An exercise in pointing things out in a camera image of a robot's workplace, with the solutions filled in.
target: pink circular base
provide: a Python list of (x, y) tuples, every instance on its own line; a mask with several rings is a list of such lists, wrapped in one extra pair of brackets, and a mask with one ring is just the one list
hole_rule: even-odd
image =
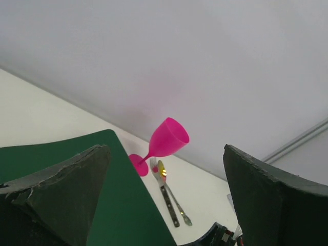
[(142, 157), (140, 155), (132, 154), (129, 155), (130, 161), (134, 165), (135, 169), (137, 170), (138, 174), (141, 177), (145, 177), (148, 174), (148, 165), (145, 161), (139, 164), (142, 161)]

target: white tabletop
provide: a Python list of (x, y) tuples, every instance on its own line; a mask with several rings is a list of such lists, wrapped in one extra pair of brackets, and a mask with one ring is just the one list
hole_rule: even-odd
[[(147, 142), (0, 70), (0, 147), (58, 141), (104, 129), (116, 132), (128, 154), (146, 155)], [(151, 173), (142, 180), (178, 245), (198, 239), (214, 222), (235, 230), (237, 218), (227, 200), (227, 182), (175, 156), (161, 160), (167, 182), (193, 226), (178, 217), (181, 226), (174, 228), (157, 181)]]

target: green placemat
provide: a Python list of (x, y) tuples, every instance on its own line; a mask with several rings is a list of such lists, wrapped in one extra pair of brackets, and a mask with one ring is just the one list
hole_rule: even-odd
[(87, 245), (176, 246), (152, 197), (112, 130), (41, 145), (0, 148), (0, 183), (57, 164), (94, 145), (108, 145), (111, 162)]

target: green board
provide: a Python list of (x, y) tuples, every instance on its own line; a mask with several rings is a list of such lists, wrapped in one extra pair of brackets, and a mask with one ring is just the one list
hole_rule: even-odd
[(40, 145), (0, 148), (0, 183), (40, 171), (94, 145), (108, 145), (111, 162), (87, 246), (176, 246), (112, 130)]

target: fork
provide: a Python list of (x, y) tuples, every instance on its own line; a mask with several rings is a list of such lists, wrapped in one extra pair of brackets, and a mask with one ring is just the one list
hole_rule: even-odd
[(169, 197), (169, 195), (168, 195), (168, 193), (166, 191), (165, 183), (163, 182), (163, 180), (162, 180), (162, 178), (161, 178), (161, 176), (159, 174), (159, 170), (158, 170), (158, 167), (157, 167), (156, 157), (150, 158), (150, 170), (152, 171), (152, 174), (154, 175), (154, 177), (156, 178), (156, 180), (157, 180), (157, 182), (159, 184), (160, 191), (162, 192), (163, 198), (164, 198), (165, 203), (166, 203), (166, 207), (169, 210), (169, 213), (170, 213), (170, 216), (172, 218), (174, 227), (179, 227), (180, 226), (180, 222), (178, 220), (178, 217), (176, 216), (176, 213), (175, 213), (174, 208), (172, 206), (170, 197)]

